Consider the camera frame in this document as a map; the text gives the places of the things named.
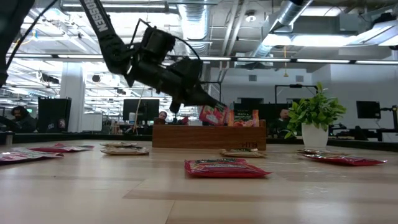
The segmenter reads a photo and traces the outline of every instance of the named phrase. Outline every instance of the robot workstation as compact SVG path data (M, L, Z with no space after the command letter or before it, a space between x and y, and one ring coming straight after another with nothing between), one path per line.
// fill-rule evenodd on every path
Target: robot workstation
M397 106L363 95L392 94L398 41L370 41L398 37L398 4L331 4L0 2L3 223L398 223ZM347 39L300 31L322 22ZM347 59L362 45L390 55ZM362 91L359 67L391 79Z

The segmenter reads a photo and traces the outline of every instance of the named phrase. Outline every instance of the computer monitor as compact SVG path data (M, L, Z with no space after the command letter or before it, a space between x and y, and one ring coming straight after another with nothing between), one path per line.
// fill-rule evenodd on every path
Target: computer monitor
M130 112L136 113L138 101L136 99L125 99L123 101L123 120L129 120ZM156 100L141 100L137 120L138 121L153 121L159 116L159 99Z
M380 119L380 103L376 101L357 101L356 112L360 119Z

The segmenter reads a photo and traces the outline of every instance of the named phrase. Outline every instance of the ceiling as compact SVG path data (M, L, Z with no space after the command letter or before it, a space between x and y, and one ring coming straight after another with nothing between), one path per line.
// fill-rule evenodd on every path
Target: ceiling
M150 5L148 1L136 1L137 4ZM236 26L236 20L238 19L240 12L235 18L230 18L230 11L233 8L233 4L237 1L223 0L223 1L211 1L218 2L218 4L209 5L210 16L208 18L208 35L205 40L194 40L190 41L190 44L204 43L209 45L210 50L208 55L220 56L222 53L224 37L227 31L228 21L235 19L234 27ZM246 12L249 10L254 11L255 21L248 22L243 19L237 38L233 44L231 55L235 53L246 53L256 49L256 47L262 42L264 34L262 34L262 27L264 21L268 15L279 10L282 1L249 1L246 7ZM380 7L390 6L396 3L393 1L341 1L341 0L329 0L329 1L314 1L310 7L308 7L302 14L302 16L327 16L336 17L341 14L345 9L349 10L350 14L357 14L364 10L371 11ZM37 4L39 8L33 8L29 15L24 21L22 31L24 32L32 23L33 19L42 10L40 4ZM146 13L146 12L110 12L109 13L111 22L115 28L117 34L122 38L125 43L129 43L136 22L138 19L150 22L152 26L156 26L158 29L170 32L173 35L184 38L192 33L197 32L194 27L186 28L182 27L181 16L174 13ZM62 11L61 8L51 9L47 12L43 19L35 26L34 32L31 36L25 40L21 45L18 53L25 54L100 54L100 48L98 45L97 38L89 25L84 12L77 11ZM141 24L138 29L137 37L135 41L140 41L140 37L145 30L145 25ZM172 54L184 55L188 54L187 48L183 44L179 43L175 46ZM275 46L271 50L273 57L298 57L298 58L363 58L363 59L383 59L389 56L391 51L388 47L379 46L367 46L367 47L304 47L304 46ZM2 89L2 100L0 106L10 108L16 104L20 105L37 105L35 98L37 96L49 96L58 97L60 85L45 83L40 81L41 74L50 75L62 81L62 68L63 62L53 61L39 61L39 60L23 60L15 58L9 69L10 77L7 80L8 85L24 86L23 88L7 88ZM268 70L266 74L271 74L273 71L277 72L280 68L287 69L306 69L305 74L311 73L319 68L318 66L308 64L284 64L275 63L271 67L272 70ZM86 110L97 111L106 114L119 114L123 109L123 101L117 101L117 103L107 102L110 97L114 99L122 100L123 97L159 97L162 101L161 110L168 111L168 107L171 103L171 98L166 95L157 95L154 90L145 87L140 83L135 83L133 89L128 89L127 83L123 77L113 75L109 73L106 65L103 62L83 62L83 69L87 74L86 81ZM211 69L212 73L218 73L215 68ZM246 74L247 71L244 69L230 68L227 75L231 75L227 79L228 84L238 85L242 74ZM256 71L256 74L263 74L262 71ZM93 75L101 76L100 82L94 82L92 80ZM41 88L41 86L50 85L52 88ZM118 86L123 89L126 94L122 95L117 93L113 88ZM16 98L22 98L23 100L12 100ZM197 115L196 108L182 108L182 114L189 114L190 116Z

